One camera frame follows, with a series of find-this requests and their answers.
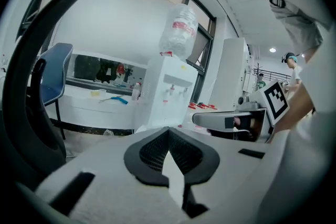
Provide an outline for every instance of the blue tool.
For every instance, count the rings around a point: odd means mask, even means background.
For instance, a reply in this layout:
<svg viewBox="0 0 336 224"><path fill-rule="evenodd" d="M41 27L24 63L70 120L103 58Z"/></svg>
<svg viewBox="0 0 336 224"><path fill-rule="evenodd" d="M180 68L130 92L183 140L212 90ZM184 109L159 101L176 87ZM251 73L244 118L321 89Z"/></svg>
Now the blue tool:
<svg viewBox="0 0 336 224"><path fill-rule="evenodd" d="M110 98L107 98L107 99L103 99L103 100L100 100L99 103L102 103L102 102L107 101L107 100L119 100L123 104L128 104L128 101L126 101L125 99L121 98L122 96L124 96L124 95L120 95L120 96L116 96L116 97L110 97Z"/></svg>

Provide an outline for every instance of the metal railing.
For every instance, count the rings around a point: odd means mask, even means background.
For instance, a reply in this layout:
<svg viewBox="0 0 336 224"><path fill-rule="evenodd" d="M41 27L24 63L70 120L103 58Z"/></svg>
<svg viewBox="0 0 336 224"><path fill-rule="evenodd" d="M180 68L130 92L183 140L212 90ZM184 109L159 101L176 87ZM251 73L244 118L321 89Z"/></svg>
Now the metal railing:
<svg viewBox="0 0 336 224"><path fill-rule="evenodd" d="M276 73L276 72L272 72L272 71L267 71L267 70L261 70L259 69L259 74L263 73L264 74L264 80L279 80L279 81L284 81L284 80L290 80L290 76L286 75L286 74L281 74L281 73ZM257 69L253 69L253 74L257 74Z"/></svg>

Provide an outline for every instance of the small bottle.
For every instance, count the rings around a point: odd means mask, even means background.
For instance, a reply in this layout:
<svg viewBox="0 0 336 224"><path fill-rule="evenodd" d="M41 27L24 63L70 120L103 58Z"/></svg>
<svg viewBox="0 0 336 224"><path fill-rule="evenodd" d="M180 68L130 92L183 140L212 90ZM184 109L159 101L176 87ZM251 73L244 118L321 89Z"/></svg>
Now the small bottle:
<svg viewBox="0 0 336 224"><path fill-rule="evenodd" d="M132 91L132 100L135 101L139 98L140 95L140 83L137 82Z"/></svg>

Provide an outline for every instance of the white cabinet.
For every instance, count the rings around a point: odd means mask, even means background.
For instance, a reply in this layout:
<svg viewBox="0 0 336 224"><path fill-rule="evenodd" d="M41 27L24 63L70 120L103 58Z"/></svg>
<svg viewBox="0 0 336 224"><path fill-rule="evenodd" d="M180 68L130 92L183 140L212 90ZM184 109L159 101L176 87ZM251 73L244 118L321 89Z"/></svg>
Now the white cabinet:
<svg viewBox="0 0 336 224"><path fill-rule="evenodd" d="M221 111L233 111L238 98L243 94L248 48L244 38L224 40L221 63L214 85L210 104Z"/></svg>

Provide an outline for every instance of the chair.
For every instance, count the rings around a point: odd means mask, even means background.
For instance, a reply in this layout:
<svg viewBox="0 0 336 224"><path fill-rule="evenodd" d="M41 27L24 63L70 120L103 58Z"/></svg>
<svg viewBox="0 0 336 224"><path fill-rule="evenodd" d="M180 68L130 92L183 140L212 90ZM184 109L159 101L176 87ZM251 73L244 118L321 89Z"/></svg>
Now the chair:
<svg viewBox="0 0 336 224"><path fill-rule="evenodd" d="M43 53L35 64L30 83L30 98L35 111L44 110L45 106L55 103L57 121L63 139L58 99L64 94L72 44L57 43Z"/></svg>

